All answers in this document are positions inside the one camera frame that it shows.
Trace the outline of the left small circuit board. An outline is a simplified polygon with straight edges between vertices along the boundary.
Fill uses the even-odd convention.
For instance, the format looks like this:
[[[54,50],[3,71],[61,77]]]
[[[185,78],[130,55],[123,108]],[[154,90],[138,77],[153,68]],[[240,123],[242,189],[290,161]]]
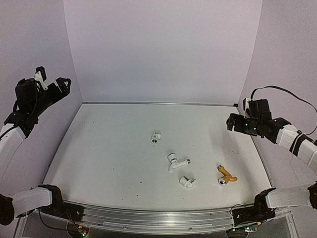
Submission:
[[[86,226],[75,225],[76,231],[80,234],[80,237],[86,237],[89,234],[89,228]]]

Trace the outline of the small circuit board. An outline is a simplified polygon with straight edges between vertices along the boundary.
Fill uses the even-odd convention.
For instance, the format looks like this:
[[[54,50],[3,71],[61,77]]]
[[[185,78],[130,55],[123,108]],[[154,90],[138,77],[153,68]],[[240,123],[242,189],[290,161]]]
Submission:
[[[76,231],[80,234],[80,237],[86,237],[89,234],[89,228],[86,226],[75,225]]]
[[[250,226],[246,226],[244,228],[244,232],[245,233],[255,233],[258,230],[258,225],[250,225]]]

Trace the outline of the white plastic faucet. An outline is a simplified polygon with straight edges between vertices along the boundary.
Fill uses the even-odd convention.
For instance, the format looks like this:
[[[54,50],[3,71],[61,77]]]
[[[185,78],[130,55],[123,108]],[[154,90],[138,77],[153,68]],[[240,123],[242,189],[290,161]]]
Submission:
[[[167,159],[170,162],[170,165],[168,167],[168,171],[170,173],[173,172],[175,169],[178,169],[180,167],[187,166],[187,165],[191,164],[191,160],[190,159],[185,159],[183,161],[178,161],[175,153],[170,153],[167,156]]]

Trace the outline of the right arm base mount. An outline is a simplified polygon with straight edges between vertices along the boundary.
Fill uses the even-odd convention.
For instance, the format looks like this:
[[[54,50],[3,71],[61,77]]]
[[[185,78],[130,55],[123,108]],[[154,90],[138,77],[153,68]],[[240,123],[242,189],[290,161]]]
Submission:
[[[230,210],[230,214],[233,217],[234,225],[237,226],[251,222],[264,222],[268,219],[274,218],[275,208],[269,208],[266,202],[266,196],[273,190],[275,190],[275,188],[269,188],[256,195],[252,206],[233,206]]]

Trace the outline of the gold brass faucet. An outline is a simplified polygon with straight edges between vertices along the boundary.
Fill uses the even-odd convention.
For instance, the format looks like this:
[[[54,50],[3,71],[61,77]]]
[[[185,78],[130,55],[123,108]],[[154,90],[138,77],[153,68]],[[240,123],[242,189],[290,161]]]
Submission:
[[[219,165],[217,170],[222,173],[222,177],[218,179],[218,183],[221,186],[226,186],[229,182],[236,182],[238,180],[237,177],[233,177],[222,165]]]

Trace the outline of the aluminium front rail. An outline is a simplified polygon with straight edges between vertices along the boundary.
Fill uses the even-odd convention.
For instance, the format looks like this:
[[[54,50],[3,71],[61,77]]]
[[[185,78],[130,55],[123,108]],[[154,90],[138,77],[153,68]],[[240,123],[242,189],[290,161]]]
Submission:
[[[226,231],[234,226],[228,208],[155,211],[109,208],[66,201],[84,226],[111,232],[144,235],[188,235]]]

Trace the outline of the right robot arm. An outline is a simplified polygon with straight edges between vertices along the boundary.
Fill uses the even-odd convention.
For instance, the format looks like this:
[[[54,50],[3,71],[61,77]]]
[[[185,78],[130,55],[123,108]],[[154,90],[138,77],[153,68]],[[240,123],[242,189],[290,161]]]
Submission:
[[[231,113],[226,125],[229,131],[268,139],[306,162],[312,169],[317,163],[317,142],[283,118],[265,117],[260,120]],[[234,209],[232,215],[235,224],[262,222],[274,218],[277,208],[299,206],[316,209],[317,185],[315,183],[285,189],[266,189],[255,196],[252,206]]]

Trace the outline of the white elbow fitting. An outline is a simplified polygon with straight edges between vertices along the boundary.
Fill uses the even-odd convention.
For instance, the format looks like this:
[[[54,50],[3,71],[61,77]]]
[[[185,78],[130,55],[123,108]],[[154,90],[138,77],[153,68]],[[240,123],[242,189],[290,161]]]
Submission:
[[[197,180],[183,176],[180,178],[179,183],[185,188],[192,189],[196,185]]]

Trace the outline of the white elbow fitting far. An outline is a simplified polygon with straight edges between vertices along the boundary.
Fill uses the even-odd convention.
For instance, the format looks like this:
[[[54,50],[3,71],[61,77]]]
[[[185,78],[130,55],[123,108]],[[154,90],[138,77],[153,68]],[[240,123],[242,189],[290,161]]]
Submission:
[[[152,144],[157,144],[161,140],[161,133],[159,131],[155,131],[150,139]]]

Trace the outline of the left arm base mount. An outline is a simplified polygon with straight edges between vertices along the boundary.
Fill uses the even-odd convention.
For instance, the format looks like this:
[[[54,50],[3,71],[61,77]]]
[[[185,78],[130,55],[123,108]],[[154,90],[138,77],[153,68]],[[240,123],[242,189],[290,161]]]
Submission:
[[[52,194],[51,204],[41,207],[41,212],[55,217],[72,219],[74,222],[81,222],[84,213],[83,206],[65,202],[62,198],[61,190],[55,185],[42,184],[39,187],[49,190]]]

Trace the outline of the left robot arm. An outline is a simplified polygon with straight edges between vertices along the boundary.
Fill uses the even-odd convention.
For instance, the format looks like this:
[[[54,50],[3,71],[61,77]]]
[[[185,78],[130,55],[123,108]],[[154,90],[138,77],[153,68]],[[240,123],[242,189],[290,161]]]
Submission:
[[[12,113],[0,132],[0,175],[3,177],[14,154],[29,137],[39,116],[51,105],[70,93],[71,80],[58,78],[55,83],[43,86],[34,78],[22,79],[15,87],[16,102]],[[55,216],[65,215],[67,206],[60,189],[55,185],[40,185],[37,188],[0,196],[0,223],[7,226],[14,219],[35,209],[49,209]]]

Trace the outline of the right small circuit board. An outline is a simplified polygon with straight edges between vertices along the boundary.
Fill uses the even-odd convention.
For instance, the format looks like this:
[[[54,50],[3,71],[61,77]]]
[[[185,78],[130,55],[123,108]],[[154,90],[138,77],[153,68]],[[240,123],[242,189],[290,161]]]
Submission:
[[[245,233],[255,233],[258,230],[258,225],[250,225],[250,226],[246,226],[244,228],[244,232]]]

